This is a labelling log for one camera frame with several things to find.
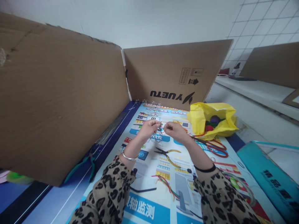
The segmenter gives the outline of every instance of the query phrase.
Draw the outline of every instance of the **leopard print shirt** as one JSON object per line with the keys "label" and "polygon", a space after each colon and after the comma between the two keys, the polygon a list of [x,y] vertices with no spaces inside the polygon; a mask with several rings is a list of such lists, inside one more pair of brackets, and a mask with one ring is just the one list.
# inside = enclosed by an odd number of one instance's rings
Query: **leopard print shirt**
{"label": "leopard print shirt", "polygon": [[[71,224],[121,223],[129,198],[130,185],[136,179],[117,157],[103,171],[85,201],[71,217]],[[221,172],[194,186],[201,194],[204,223],[260,223],[252,208]]]}

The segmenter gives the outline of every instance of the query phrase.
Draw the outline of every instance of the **white tile wall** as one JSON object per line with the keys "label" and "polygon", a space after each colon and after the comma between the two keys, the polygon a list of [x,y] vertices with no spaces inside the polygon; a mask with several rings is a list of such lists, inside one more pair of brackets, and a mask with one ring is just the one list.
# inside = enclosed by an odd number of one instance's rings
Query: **white tile wall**
{"label": "white tile wall", "polygon": [[222,68],[240,62],[240,74],[253,48],[299,42],[299,0],[243,0],[227,33],[234,43]]}

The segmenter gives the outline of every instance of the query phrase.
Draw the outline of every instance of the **hand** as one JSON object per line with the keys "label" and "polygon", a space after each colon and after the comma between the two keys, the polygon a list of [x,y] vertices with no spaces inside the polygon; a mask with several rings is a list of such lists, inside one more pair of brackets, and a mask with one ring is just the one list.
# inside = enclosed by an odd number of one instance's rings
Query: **hand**
{"label": "hand", "polygon": [[182,144],[191,139],[179,123],[167,122],[163,129],[167,135],[173,137],[176,141]]}
{"label": "hand", "polygon": [[162,127],[162,123],[160,121],[154,119],[147,120],[143,123],[137,137],[141,138],[145,143],[153,135],[153,133],[157,133],[157,130],[160,127]]}

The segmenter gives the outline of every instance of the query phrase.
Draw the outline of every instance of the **printed poster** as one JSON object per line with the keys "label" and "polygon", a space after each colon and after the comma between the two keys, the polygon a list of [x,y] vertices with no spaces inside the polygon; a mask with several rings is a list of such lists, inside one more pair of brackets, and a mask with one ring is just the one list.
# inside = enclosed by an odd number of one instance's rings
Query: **printed poster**
{"label": "printed poster", "polygon": [[[164,125],[168,121],[172,121],[181,124],[189,135],[194,135],[192,126],[187,120],[187,113],[188,111],[164,106],[141,105],[81,200],[86,199],[95,182],[102,177],[104,168],[112,162],[115,156],[122,153],[127,144],[137,135],[142,124],[146,120],[156,119],[162,122],[162,130],[149,139],[140,150],[133,169],[136,180],[131,185],[130,198],[126,204],[123,223],[203,223],[201,196],[193,186],[196,171],[189,153],[182,144],[166,135],[163,131]],[[226,146],[228,144],[225,138],[221,137],[217,140],[222,141]],[[255,181],[240,162],[235,151],[228,147],[229,157],[222,158],[213,154],[205,145],[201,143],[199,145],[232,185],[244,196],[260,221],[270,223],[269,217],[261,207],[258,199],[255,198],[242,173],[248,181]],[[167,155],[171,161],[166,156],[156,153],[156,151],[159,151],[157,148],[170,151]],[[218,150],[214,151],[217,154],[224,155]],[[162,176],[179,198],[171,194],[166,184],[155,175]]]}

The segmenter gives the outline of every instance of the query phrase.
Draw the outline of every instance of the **silver bracelet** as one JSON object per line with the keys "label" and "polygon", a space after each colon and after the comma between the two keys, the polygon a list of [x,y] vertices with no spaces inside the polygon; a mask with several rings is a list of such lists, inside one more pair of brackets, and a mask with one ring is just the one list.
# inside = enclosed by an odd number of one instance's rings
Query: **silver bracelet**
{"label": "silver bracelet", "polygon": [[124,154],[124,152],[122,152],[122,155],[124,156],[125,159],[130,160],[130,161],[136,161],[138,159],[138,157],[136,157],[136,158],[126,157],[125,154]]}

